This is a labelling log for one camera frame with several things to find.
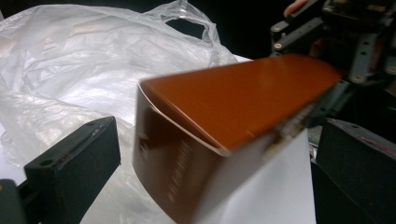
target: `dark background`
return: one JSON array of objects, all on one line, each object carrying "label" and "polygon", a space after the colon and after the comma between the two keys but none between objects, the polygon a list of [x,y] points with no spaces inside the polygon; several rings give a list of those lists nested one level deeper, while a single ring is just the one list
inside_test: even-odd
[{"label": "dark background", "polygon": [[[86,6],[121,7],[146,12],[172,0],[0,0],[4,17],[29,7],[46,4],[78,4]],[[220,42],[233,54],[249,59],[267,57],[271,52],[270,27],[282,21],[284,9],[294,0],[229,1],[189,0],[212,20]],[[191,23],[173,24],[188,35],[199,37],[203,28]],[[312,164],[317,223],[372,223],[359,207],[350,201],[334,183]]]},{"label": "dark background", "polygon": [[[9,17],[26,8],[46,4],[78,4],[86,6],[122,7],[137,12],[146,12],[172,0],[0,0],[4,17]],[[249,59],[270,54],[270,26],[283,20],[283,11],[293,0],[229,1],[189,0],[212,20],[219,32],[220,42],[233,54]],[[188,35],[200,35],[202,28],[181,23],[177,28]]]}]

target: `cardboard box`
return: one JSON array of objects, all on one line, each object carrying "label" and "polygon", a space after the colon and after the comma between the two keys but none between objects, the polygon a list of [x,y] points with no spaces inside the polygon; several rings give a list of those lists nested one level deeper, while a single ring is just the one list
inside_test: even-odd
[{"label": "cardboard box", "polygon": [[142,80],[135,172],[175,222],[197,222],[262,167],[279,125],[339,78],[284,55]]}]

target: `bolt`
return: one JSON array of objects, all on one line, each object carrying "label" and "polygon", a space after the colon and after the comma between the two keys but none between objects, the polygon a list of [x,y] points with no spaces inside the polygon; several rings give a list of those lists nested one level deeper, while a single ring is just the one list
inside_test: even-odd
[{"label": "bolt", "polygon": [[392,74],[395,74],[396,73],[396,66],[389,66],[388,67],[388,72],[392,73]]},{"label": "bolt", "polygon": [[331,7],[324,7],[324,8],[323,8],[323,11],[325,11],[325,12],[332,12],[333,9],[332,9]]},{"label": "bolt", "polygon": [[355,83],[363,83],[365,80],[366,78],[361,75],[357,75],[352,78],[352,81]]},{"label": "bolt", "polygon": [[279,26],[274,26],[274,27],[273,27],[273,31],[274,31],[274,32],[280,31],[280,27],[279,27]]},{"label": "bolt", "polygon": [[281,45],[281,44],[274,44],[274,48],[276,48],[276,49],[281,49],[281,48],[282,48],[282,45]]}]

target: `white plastic bag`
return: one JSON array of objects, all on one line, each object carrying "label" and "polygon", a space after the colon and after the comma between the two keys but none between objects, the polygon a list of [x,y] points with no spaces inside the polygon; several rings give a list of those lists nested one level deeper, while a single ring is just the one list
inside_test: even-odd
[{"label": "white plastic bag", "polygon": [[[179,18],[202,24],[202,39],[166,24]],[[131,164],[136,84],[227,63],[236,59],[220,44],[216,25],[186,0],[143,14],[76,5],[27,9],[0,22],[0,122],[6,130],[0,150],[22,167],[82,124],[115,116],[122,166],[83,223],[172,222]]]}]

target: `cardboard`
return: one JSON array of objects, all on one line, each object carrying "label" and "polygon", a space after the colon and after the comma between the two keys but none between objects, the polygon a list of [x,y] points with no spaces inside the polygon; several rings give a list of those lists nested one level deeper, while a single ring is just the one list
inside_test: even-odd
[{"label": "cardboard", "polygon": [[142,80],[135,172],[175,222],[197,222],[266,163],[279,125],[339,78],[284,55]]}]

